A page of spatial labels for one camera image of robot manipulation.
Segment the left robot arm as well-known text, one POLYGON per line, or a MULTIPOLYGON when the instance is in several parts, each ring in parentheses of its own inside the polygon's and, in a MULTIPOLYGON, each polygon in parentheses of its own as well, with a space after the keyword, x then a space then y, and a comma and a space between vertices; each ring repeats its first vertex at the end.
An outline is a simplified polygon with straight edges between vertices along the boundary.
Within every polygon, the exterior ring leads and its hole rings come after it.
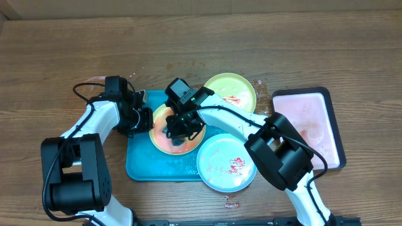
POLYGON ((104 91, 85 101, 82 117, 59 137, 41 144, 42 205, 56 222, 86 219, 87 225, 140 225, 135 212, 112 194, 103 150, 111 131, 126 137, 153 128, 148 94, 120 76, 106 77, 104 91))

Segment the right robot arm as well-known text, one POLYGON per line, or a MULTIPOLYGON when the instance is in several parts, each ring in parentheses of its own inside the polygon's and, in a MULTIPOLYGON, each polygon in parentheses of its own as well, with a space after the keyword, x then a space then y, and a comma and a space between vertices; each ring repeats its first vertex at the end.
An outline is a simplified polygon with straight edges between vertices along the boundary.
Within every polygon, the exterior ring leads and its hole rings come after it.
POLYGON ((335 225, 334 215, 323 204, 314 181, 325 173, 313 172, 312 158, 321 157, 301 137, 291 122, 275 112, 267 117, 247 112, 226 102, 206 87, 192 89, 176 78, 166 90, 165 134, 172 140, 195 139, 206 125, 218 127, 244 142, 260 174, 275 188, 285 191, 302 225, 335 225))

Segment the pink sponge with dark scourer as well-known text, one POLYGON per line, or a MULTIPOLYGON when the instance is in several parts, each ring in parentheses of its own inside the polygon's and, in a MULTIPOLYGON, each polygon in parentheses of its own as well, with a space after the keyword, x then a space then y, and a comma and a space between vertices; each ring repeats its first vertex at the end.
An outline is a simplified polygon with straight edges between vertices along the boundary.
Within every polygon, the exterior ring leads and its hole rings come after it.
POLYGON ((187 138, 182 134, 182 130, 177 127, 168 128, 168 126, 165 126, 162 133, 173 146, 180 146, 187 141, 187 138))

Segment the yellow plate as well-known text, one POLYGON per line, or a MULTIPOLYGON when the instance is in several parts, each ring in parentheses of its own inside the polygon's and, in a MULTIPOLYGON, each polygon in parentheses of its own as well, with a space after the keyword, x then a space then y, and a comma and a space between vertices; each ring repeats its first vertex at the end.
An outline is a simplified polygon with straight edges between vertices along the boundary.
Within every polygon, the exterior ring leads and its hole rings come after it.
POLYGON ((193 151, 204 138, 206 128, 204 127, 201 133, 193 141, 185 141, 180 146, 173 146, 162 133, 163 128, 166 126, 166 117, 170 115, 173 115, 173 110, 165 104, 162 104, 155 112, 153 112, 154 128, 149 132, 152 143, 160 151, 171 155, 182 155, 193 151))

